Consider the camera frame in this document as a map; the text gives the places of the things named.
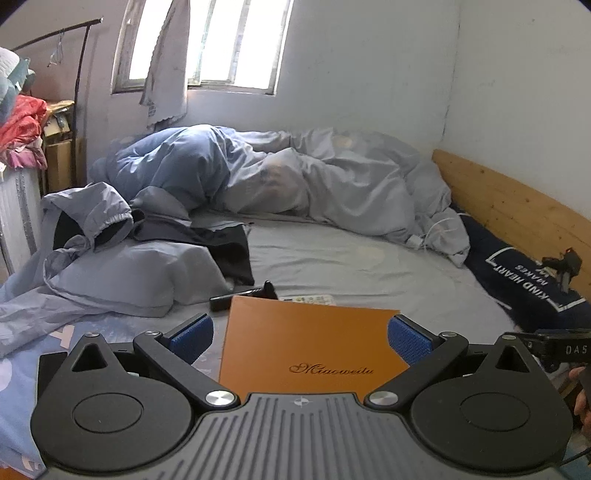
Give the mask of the person's right hand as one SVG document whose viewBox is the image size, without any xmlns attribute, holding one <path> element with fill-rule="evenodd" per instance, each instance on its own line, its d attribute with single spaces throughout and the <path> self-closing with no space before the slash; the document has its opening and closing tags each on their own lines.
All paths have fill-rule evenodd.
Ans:
<svg viewBox="0 0 591 480">
<path fill-rule="evenodd" d="M 570 370 L 569 379 L 571 381 L 578 381 L 579 376 L 585 370 L 585 367 L 580 366 Z M 581 390 L 575 400 L 573 413 L 579 417 L 581 421 L 581 432 L 590 441 L 591 435 L 591 414 L 588 406 L 587 396 L 584 390 Z"/>
</svg>

